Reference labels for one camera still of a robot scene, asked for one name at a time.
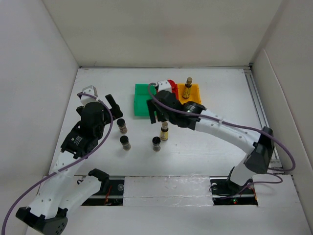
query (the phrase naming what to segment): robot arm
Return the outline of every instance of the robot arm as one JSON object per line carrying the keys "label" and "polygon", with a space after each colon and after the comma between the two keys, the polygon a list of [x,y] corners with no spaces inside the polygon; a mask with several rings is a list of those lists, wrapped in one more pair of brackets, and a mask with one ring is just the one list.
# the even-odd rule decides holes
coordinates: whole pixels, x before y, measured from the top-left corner
{"label": "robot arm", "polygon": [[[97,96],[93,86],[84,88],[83,93]],[[57,174],[44,182],[28,207],[19,208],[16,213],[18,219],[44,235],[61,234],[67,224],[68,213],[99,190],[105,191],[109,185],[109,175],[94,169],[73,192],[65,195],[72,177],[85,160],[61,172],[59,170],[90,153],[102,138],[105,125],[111,122],[109,112],[101,103],[87,96],[80,99],[83,106],[78,107],[76,111],[81,120],[61,145],[61,153],[51,170],[51,173]],[[107,95],[106,99],[112,106],[110,111],[113,119],[122,117],[123,113],[113,97]]]}
{"label": "robot arm", "polygon": [[[175,94],[168,90],[162,90],[160,87],[158,87],[158,93],[155,95],[155,98],[162,104],[179,111],[221,118],[198,103],[188,101],[185,104],[181,104],[176,99]],[[161,107],[153,99],[147,100],[147,105],[151,123],[156,122],[156,114],[158,121],[169,121],[178,127],[214,135],[239,147],[246,153],[244,159],[236,167],[232,168],[226,181],[225,186],[231,192],[238,192],[240,187],[244,186],[253,175],[265,174],[267,172],[274,151],[274,144],[266,136],[226,126],[218,121],[169,111]],[[272,135],[270,128],[264,127],[263,131]]]}

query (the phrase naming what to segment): green tray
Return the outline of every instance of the green tray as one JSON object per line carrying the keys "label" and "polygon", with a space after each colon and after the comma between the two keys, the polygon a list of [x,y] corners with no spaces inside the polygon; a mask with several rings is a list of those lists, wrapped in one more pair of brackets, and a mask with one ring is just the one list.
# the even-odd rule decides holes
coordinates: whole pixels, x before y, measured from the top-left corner
{"label": "green tray", "polygon": [[[152,94],[156,94],[154,87],[150,87]],[[149,116],[147,100],[151,99],[148,93],[148,84],[135,85],[135,98],[134,98],[134,114],[135,116],[146,117]]]}

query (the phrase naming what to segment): black lid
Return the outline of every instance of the black lid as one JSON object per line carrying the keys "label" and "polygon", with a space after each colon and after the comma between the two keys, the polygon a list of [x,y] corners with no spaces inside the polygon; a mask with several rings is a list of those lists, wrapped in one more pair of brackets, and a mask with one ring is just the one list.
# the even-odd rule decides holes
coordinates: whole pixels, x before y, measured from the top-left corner
{"label": "black lid", "polygon": [[127,143],[128,142],[128,137],[127,136],[122,136],[121,138],[119,138],[119,141],[121,143]]}
{"label": "black lid", "polygon": [[161,143],[161,139],[160,137],[156,136],[152,139],[152,143],[153,144],[160,144]]}
{"label": "black lid", "polygon": [[118,120],[116,121],[116,123],[117,123],[118,126],[124,126],[125,120],[122,119],[122,118],[120,118],[120,119],[118,119]]}

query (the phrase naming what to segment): wall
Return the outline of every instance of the wall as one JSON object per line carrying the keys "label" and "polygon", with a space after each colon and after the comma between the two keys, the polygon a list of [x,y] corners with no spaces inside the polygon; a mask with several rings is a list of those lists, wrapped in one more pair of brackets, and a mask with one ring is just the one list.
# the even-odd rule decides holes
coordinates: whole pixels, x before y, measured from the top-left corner
{"label": "wall", "polygon": [[282,0],[43,0],[81,66],[247,65]]}
{"label": "wall", "polygon": [[[313,228],[313,1],[286,0],[253,74],[275,135],[296,157],[294,182]],[[279,155],[285,167],[290,163]]]}
{"label": "wall", "polygon": [[[0,0],[0,55],[2,223],[48,172],[78,65],[40,0]],[[6,234],[24,228],[12,215]]]}

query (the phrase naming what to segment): yellow bin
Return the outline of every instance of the yellow bin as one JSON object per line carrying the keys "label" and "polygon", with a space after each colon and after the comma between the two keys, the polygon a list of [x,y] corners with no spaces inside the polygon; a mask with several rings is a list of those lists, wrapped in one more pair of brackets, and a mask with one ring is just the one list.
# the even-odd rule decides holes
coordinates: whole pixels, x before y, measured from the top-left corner
{"label": "yellow bin", "polygon": [[188,99],[185,99],[184,97],[182,97],[182,94],[184,93],[185,84],[177,84],[177,88],[178,88],[178,100],[182,104],[184,104],[188,101],[193,101],[193,102],[196,102],[198,104],[201,104],[200,91],[199,91],[199,85],[198,84],[192,84],[190,96]]}

